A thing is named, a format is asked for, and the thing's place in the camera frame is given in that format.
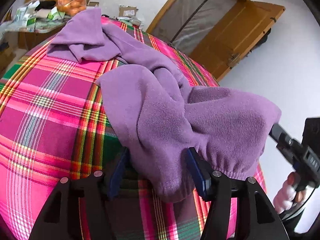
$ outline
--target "bed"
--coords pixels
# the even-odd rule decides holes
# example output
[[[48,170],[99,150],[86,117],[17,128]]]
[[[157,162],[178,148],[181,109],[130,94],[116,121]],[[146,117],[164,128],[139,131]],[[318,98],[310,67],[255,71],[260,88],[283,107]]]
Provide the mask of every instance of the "bed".
[[[203,67],[161,40],[106,17],[101,22],[115,24],[165,54],[190,85],[218,86]],[[29,51],[0,80],[0,224],[8,239],[28,239],[60,178],[84,178],[100,170],[121,147],[94,82],[122,63],[78,64],[47,57],[52,38]],[[254,177],[266,190],[260,166]],[[82,236],[90,239],[83,201],[79,200]],[[125,172],[118,198],[106,203],[117,239],[132,240],[199,239],[209,206],[195,190],[179,203],[163,203],[134,170]],[[228,236],[235,222],[232,199]]]

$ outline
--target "door hinge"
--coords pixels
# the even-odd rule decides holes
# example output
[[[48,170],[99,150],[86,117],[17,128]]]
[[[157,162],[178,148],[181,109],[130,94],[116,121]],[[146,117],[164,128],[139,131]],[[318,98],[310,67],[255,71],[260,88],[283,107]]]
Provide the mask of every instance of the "door hinge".
[[[240,53],[232,54],[228,60],[227,65],[229,67],[233,67],[234,62],[239,58],[239,56],[240,56]]]

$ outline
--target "mesh bag of oranges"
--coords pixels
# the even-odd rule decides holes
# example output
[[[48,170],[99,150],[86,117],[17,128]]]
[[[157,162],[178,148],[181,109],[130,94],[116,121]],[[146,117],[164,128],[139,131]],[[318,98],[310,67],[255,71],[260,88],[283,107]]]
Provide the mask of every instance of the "mesh bag of oranges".
[[[57,9],[71,17],[86,9],[87,0],[58,0]]]

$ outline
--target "screw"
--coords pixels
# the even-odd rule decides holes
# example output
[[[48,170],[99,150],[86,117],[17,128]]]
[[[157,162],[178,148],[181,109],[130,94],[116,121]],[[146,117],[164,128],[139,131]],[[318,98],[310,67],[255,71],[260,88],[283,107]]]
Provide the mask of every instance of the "screw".
[[[65,183],[67,183],[68,182],[68,178],[67,177],[63,177],[63,178],[61,178],[60,179],[60,182],[62,183],[62,184],[65,184]]]
[[[102,171],[95,171],[95,172],[93,173],[93,175],[94,175],[95,177],[100,177],[100,176],[102,176],[102,174],[103,174]]]
[[[251,183],[251,184],[255,184],[256,183],[256,179],[254,177],[249,177],[248,178],[248,181]]]
[[[220,177],[221,176],[221,172],[220,171],[214,171],[212,173],[212,175],[215,176],[215,177]]]

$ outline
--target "plastic bag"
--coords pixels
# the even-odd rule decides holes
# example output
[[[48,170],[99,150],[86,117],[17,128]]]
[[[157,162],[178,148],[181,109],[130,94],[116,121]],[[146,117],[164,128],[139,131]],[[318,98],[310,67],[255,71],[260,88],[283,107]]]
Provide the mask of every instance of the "plastic bag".
[[[42,1],[45,1],[45,0],[30,0],[27,3],[19,6],[17,8],[16,15],[14,17],[14,21],[15,22],[22,21],[24,15],[26,13],[34,13],[34,10],[32,10],[32,9],[35,9],[38,6],[38,3],[42,2]]]
[[[58,0],[57,8],[71,17],[86,9],[87,0]]]

